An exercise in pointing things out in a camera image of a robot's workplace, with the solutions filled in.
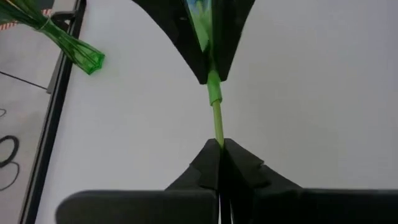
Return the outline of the clear glass vase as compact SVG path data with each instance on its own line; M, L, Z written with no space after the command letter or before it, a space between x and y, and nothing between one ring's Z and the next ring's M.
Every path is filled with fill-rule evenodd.
M86 74L102 68L105 54L56 26L49 18L39 22L35 29L49 37L62 52Z

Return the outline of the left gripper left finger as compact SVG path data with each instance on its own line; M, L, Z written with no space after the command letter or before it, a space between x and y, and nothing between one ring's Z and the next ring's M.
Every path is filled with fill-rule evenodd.
M164 190L85 190L63 200L56 224L218 224L221 149L209 139Z

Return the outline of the black table frame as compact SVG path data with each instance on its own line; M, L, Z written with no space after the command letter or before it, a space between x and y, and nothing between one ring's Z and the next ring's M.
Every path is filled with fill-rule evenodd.
M85 10L86 0L75 0L72 11L56 12L51 19L67 34L78 38ZM72 67L73 62L61 52L50 81L49 105L18 224L35 223Z

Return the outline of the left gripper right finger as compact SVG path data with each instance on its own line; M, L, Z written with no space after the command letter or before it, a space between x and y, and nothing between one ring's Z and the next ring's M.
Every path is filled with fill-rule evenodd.
M224 141L225 190L236 224L398 224L398 189L312 189Z

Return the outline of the white blue artificial tulip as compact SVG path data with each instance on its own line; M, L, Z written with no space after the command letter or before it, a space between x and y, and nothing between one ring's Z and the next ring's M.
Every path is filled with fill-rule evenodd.
M221 148L224 146L223 121L221 115L221 79L216 68L213 55L213 21L212 0L185 0L189 14L192 18L191 24L195 30L196 37L204 53L207 62L207 89L210 106L213 110L213 121L215 126L215 139Z

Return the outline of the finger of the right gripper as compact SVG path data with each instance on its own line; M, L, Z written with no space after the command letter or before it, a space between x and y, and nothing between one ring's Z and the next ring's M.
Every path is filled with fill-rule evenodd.
M200 84L206 84L210 63L208 39L195 29L187 0L132 0L167 35Z
M213 60L220 80L229 70L255 0L212 0Z

